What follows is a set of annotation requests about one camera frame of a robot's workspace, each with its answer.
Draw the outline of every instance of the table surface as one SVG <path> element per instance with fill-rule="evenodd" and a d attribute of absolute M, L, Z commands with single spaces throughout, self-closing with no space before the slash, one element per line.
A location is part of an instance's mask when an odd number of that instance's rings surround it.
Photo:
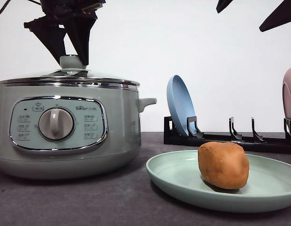
<path fill-rule="evenodd" d="M 0 226 L 291 225 L 291 207 L 258 214 L 224 213 L 165 194 L 151 182 L 146 161 L 160 153 L 196 148 L 164 145 L 162 132 L 145 132 L 141 137 L 137 158 L 104 175 L 37 181 L 0 173 Z M 291 155 L 254 154 L 291 164 Z"/>

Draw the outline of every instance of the stainless steel rim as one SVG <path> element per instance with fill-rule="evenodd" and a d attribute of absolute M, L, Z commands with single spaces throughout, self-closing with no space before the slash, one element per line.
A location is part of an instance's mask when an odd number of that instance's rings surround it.
<path fill-rule="evenodd" d="M 34 82 L 34 83 L 2 83 L 3 87 L 20 87 L 20 86 L 47 86 L 47 87 L 84 87 L 100 89 L 122 89 L 127 91 L 138 92 L 135 85 L 126 85 L 120 83 L 101 83 L 101 82 Z"/>
<path fill-rule="evenodd" d="M 23 83 L 109 83 L 109 84 L 122 84 L 139 86 L 140 84 L 135 81 L 113 79 L 113 78 L 96 78 L 96 77 L 74 77 L 74 76 L 56 76 L 56 77 L 32 77 L 20 78 L 0 81 L 0 85 L 5 84 L 23 84 Z"/>

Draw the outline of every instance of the blue plate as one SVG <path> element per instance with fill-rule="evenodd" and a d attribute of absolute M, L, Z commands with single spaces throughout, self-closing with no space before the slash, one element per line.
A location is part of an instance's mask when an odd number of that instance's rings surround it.
<path fill-rule="evenodd" d="M 187 117 L 192 117 L 196 114 L 193 109 L 191 96 L 179 75 L 173 76 L 168 82 L 167 103 L 177 132 L 187 137 Z M 190 129 L 193 133 L 197 132 L 194 123 L 190 124 Z"/>

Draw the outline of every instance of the glass lid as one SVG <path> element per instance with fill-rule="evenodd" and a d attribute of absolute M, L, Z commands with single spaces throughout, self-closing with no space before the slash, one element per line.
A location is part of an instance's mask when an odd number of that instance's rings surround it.
<path fill-rule="evenodd" d="M 16 83 L 46 83 L 46 82 L 95 82 L 95 83 L 119 83 L 124 85 L 139 86 L 138 82 L 126 80 L 121 77 L 111 76 L 107 73 L 86 70 L 86 66 L 81 63 L 76 55 L 66 55 L 60 58 L 61 69 L 52 73 L 43 73 L 32 77 L 16 78 L 0 81 L 0 84 Z"/>

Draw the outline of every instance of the button label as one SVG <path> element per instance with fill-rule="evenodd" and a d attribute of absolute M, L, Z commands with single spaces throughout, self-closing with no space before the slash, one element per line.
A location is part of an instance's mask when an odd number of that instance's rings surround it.
<path fill-rule="evenodd" d="M 17 121 L 18 122 L 30 122 L 30 116 L 28 114 L 27 115 L 20 115 L 17 118 Z"/>
<path fill-rule="evenodd" d="M 17 140 L 29 141 L 30 140 L 30 133 L 19 133 L 17 135 Z"/>
<path fill-rule="evenodd" d="M 97 133 L 90 132 L 90 133 L 84 133 L 84 139 L 90 140 L 90 139 L 96 139 L 98 137 Z"/>
<path fill-rule="evenodd" d="M 21 124 L 17 126 L 18 132 L 30 132 L 30 126 L 29 124 Z"/>
<path fill-rule="evenodd" d="M 92 121 L 98 121 L 98 117 L 95 115 L 85 115 L 84 116 L 84 121 L 85 122 L 92 122 Z"/>
<path fill-rule="evenodd" d="M 96 123 L 88 123 L 84 125 L 84 130 L 97 130 L 98 126 Z"/>
<path fill-rule="evenodd" d="M 43 106 L 32 106 L 34 112 L 42 112 L 44 110 Z"/>

